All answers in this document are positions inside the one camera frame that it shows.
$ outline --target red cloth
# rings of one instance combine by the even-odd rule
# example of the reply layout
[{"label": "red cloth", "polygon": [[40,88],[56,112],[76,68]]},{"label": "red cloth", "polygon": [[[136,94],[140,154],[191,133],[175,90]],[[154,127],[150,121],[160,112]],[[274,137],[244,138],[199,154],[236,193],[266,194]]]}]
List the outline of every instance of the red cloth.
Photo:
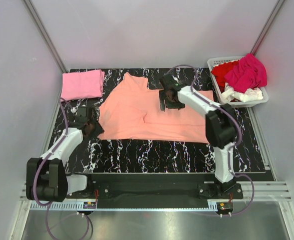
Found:
[{"label": "red cloth", "polygon": [[247,89],[254,89],[267,85],[266,69],[251,53],[248,53],[240,59],[239,64],[224,77],[235,91],[243,94]]},{"label": "red cloth", "polygon": [[213,68],[211,73],[215,75],[216,81],[220,87],[225,88],[226,79],[224,77],[228,72],[233,70],[234,66],[238,65],[238,62],[239,61],[229,61],[224,64],[219,64]]}]

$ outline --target white wall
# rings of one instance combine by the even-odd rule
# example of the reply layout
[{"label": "white wall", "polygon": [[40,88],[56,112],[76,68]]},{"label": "white wall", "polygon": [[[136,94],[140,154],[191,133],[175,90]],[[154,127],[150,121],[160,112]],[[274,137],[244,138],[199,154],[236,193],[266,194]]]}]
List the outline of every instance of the white wall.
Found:
[{"label": "white wall", "polygon": [[21,0],[0,0],[0,240],[7,240],[26,176],[41,153],[61,72]]},{"label": "white wall", "polygon": [[276,0],[32,0],[67,68],[143,68],[243,55]]},{"label": "white wall", "polygon": [[294,203],[294,0],[285,3],[257,57],[267,69],[269,102],[255,110],[276,175]]}]

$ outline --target magenta cloth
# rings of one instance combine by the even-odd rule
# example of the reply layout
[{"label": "magenta cloth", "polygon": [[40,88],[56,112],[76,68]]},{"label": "magenta cloth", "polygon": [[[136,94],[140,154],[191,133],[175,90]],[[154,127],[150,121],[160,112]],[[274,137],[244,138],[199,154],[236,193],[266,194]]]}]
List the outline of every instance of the magenta cloth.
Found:
[{"label": "magenta cloth", "polygon": [[240,59],[239,64],[228,72],[224,78],[235,91],[240,93],[245,93],[247,89],[267,85],[266,69],[251,53]]},{"label": "magenta cloth", "polygon": [[64,73],[61,97],[66,101],[100,98],[104,77],[105,73],[101,70]]}]

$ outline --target clothes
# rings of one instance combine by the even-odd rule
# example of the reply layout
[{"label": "clothes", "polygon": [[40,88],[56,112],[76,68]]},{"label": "clothes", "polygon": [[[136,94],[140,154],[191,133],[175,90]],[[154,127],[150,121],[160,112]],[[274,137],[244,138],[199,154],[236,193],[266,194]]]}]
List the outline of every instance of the clothes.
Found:
[{"label": "clothes", "polygon": [[[208,143],[205,119],[192,108],[160,110],[159,90],[148,79],[125,73],[123,81],[100,106],[102,140],[140,139]],[[212,91],[200,91],[213,100]]]},{"label": "clothes", "polygon": [[229,61],[223,64],[219,64],[213,68],[211,73],[216,77],[216,81],[220,87],[225,87],[226,79],[225,75],[233,70],[233,67],[238,65],[239,61]]},{"label": "clothes", "polygon": [[250,53],[240,59],[239,64],[224,77],[227,83],[232,86],[235,91],[240,93],[245,93],[247,89],[254,89],[267,85],[265,67]]},{"label": "clothes", "polygon": [[262,100],[262,91],[256,87],[254,89],[247,89],[245,93],[237,92],[233,89],[233,87],[229,86],[226,83],[225,91],[221,94],[221,96],[225,99],[225,101],[231,102],[233,99],[238,99],[242,102],[248,102],[248,101],[256,101],[256,100]]},{"label": "clothes", "polygon": [[67,101],[100,98],[104,76],[101,70],[64,73],[61,97]]}]

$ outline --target white cloth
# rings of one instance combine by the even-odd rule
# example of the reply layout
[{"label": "white cloth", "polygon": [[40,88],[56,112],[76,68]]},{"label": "white cloth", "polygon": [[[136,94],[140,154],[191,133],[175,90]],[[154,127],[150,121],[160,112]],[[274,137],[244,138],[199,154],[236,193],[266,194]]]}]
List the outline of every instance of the white cloth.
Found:
[{"label": "white cloth", "polygon": [[243,103],[248,101],[262,100],[262,91],[256,87],[254,89],[247,89],[245,93],[237,92],[228,83],[225,85],[225,91],[221,94],[225,102],[231,102],[233,99],[238,99]]}]

